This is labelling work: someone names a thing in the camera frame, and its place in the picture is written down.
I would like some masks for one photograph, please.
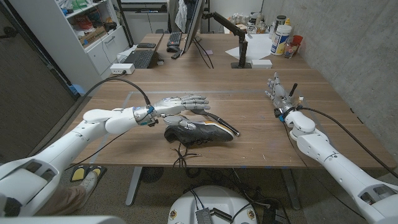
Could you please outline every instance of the white box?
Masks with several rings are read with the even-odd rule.
[[[272,68],[271,60],[251,60],[251,68]]]
[[[113,75],[122,74],[123,71],[126,71],[126,74],[132,74],[136,68],[132,63],[114,63],[111,66],[111,71]]]

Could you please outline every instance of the white robotic arm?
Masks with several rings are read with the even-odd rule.
[[[315,159],[347,191],[369,223],[397,223],[398,186],[376,180],[330,145],[325,134],[315,128],[315,123],[291,103],[279,83],[269,80],[271,93],[267,95],[277,107],[275,116],[281,117],[292,128],[290,136],[296,140],[302,153]]]
[[[54,193],[62,172],[95,139],[107,133],[122,134],[138,125],[153,126],[158,123],[156,118],[183,110],[208,110],[205,98],[189,95],[166,98],[154,106],[86,112],[77,127],[41,153],[0,166],[0,217],[34,215]],[[5,214],[7,198],[14,198],[18,205]]]

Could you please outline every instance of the wooden table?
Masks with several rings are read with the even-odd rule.
[[[153,69],[136,69],[132,75],[124,78],[140,86],[148,95],[151,103],[170,96],[199,94],[210,101],[210,113],[214,113],[234,126],[240,137],[231,142],[211,142],[189,149],[201,157],[187,159],[190,167],[252,167],[252,168],[303,168],[305,165],[296,155],[286,135],[284,125],[274,116],[274,106],[266,96],[267,79],[278,72],[280,80],[287,90],[298,83],[295,92],[304,96],[304,106],[320,110],[341,122],[365,146],[389,167],[395,167],[392,156],[381,143],[363,125],[337,92],[322,77],[311,69],[300,55],[291,59],[270,55],[272,69],[232,69],[231,62],[238,60],[225,53],[238,46],[238,38],[232,34],[200,34],[203,48],[212,50],[210,55],[215,69],[209,69],[199,55],[195,45],[188,52],[173,60],[173,53],[166,52],[166,43],[170,34],[148,34],[142,42],[158,42],[159,55],[164,65]],[[83,114],[95,108],[111,110],[122,107],[144,106],[142,95],[132,86],[122,82],[107,82],[78,115],[70,129],[76,126]],[[328,118],[303,111],[313,119],[317,128],[323,131],[338,151],[362,168],[380,168],[381,166],[356,144],[340,127]],[[184,111],[183,115],[194,121],[209,119]],[[96,164],[109,166],[164,166],[175,162],[178,142],[169,143],[164,138],[166,125],[159,119],[154,127],[137,127],[103,149],[95,160]],[[116,136],[105,140],[109,142]],[[91,143],[76,159],[78,162],[100,148],[104,139]],[[321,165],[303,155],[309,167]]]

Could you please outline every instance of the laptop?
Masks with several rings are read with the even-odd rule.
[[[162,39],[163,36],[160,38],[160,41],[157,43],[155,49],[136,49],[135,51],[131,52],[131,54],[123,63],[133,63],[135,68],[153,68],[161,59],[157,53],[157,49],[159,48]]]

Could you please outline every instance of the floor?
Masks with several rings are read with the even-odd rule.
[[[83,103],[76,111],[76,107],[72,108],[65,115],[61,123],[71,114],[72,117],[62,130],[65,130],[70,125],[89,100],[89,98],[83,100]],[[54,127],[52,134],[58,129],[60,129],[60,124]],[[128,207],[124,201],[133,170],[133,167],[126,166],[108,167],[107,173],[101,179],[87,204],[71,215],[114,215],[122,218],[126,223],[166,223],[170,207],[183,194],[183,191],[191,185],[223,185],[238,191],[230,181],[214,182],[204,171],[196,178],[189,178],[183,168],[173,169],[170,167],[164,169],[163,176],[157,182],[151,184],[141,182],[134,205]],[[398,185],[398,181],[390,178],[383,170],[367,171],[375,178]],[[222,169],[222,172],[229,174],[230,169]],[[358,211],[348,194],[323,169],[293,170],[302,206],[302,209],[298,211],[293,210],[290,205],[289,196],[279,169],[236,169],[236,172],[245,184],[252,188],[260,187],[262,194],[266,197],[279,199],[286,208],[291,223],[367,223],[348,210],[337,199],[333,198],[314,178],[317,177],[330,192],[341,199],[347,206]],[[60,184],[67,187],[79,184],[79,182],[71,183],[69,181],[70,174],[71,170],[66,171],[62,175]],[[258,208],[257,213],[261,221],[262,210]]]

